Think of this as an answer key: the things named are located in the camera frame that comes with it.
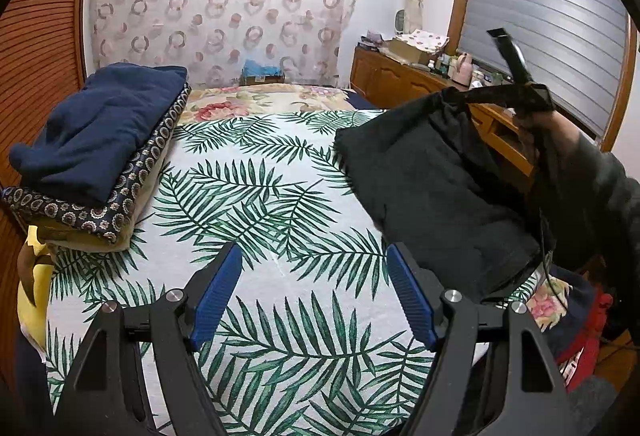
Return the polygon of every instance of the window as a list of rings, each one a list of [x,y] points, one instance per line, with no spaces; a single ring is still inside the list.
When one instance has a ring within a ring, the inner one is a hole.
[[[624,73],[627,23],[620,0],[467,0],[458,50],[507,71],[486,33],[507,29],[536,82],[602,137]]]

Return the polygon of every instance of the silver bolt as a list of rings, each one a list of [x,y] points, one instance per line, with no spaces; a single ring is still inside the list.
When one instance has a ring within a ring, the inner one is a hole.
[[[184,292],[180,288],[174,288],[169,290],[165,297],[169,302],[178,302],[184,297]]]
[[[449,302],[462,301],[462,294],[458,290],[447,290],[444,292],[444,298]]]
[[[527,305],[524,304],[524,302],[514,301],[511,303],[511,309],[516,313],[522,315],[523,313],[527,312]]]
[[[102,305],[100,309],[105,313],[113,313],[114,311],[116,311],[117,307],[118,303],[116,301],[107,301]]]

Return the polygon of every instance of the person's hand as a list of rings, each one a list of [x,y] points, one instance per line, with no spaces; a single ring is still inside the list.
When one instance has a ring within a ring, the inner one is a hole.
[[[580,140],[580,130],[557,111],[532,112],[525,116],[514,116],[513,123],[518,127],[518,137],[524,148],[524,155],[530,163],[536,164],[540,153],[534,145],[531,129],[548,130],[562,164],[574,153]]]

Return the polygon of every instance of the bed sheet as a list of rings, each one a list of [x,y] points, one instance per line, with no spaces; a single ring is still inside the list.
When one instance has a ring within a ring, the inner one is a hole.
[[[353,111],[338,88],[297,84],[256,84],[231,88],[194,87],[181,124],[250,114],[305,111]]]
[[[243,271],[214,339],[195,355],[227,431],[380,434],[407,418],[433,355],[412,337],[382,235],[332,150],[336,129],[380,112],[178,126],[130,249],[55,256],[46,340],[54,407],[103,302],[148,304],[233,240]],[[514,297],[526,302],[539,279]],[[142,344],[142,353],[156,425],[173,434],[153,348]]]

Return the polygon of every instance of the wooden cabinet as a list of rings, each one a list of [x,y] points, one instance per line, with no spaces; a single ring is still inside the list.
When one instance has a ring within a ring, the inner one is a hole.
[[[391,109],[448,86],[466,88],[452,80],[405,66],[378,52],[356,48],[351,69],[351,87],[380,109]],[[471,115],[482,139],[527,177],[532,165],[520,151],[517,129],[505,109],[490,104],[472,104]]]

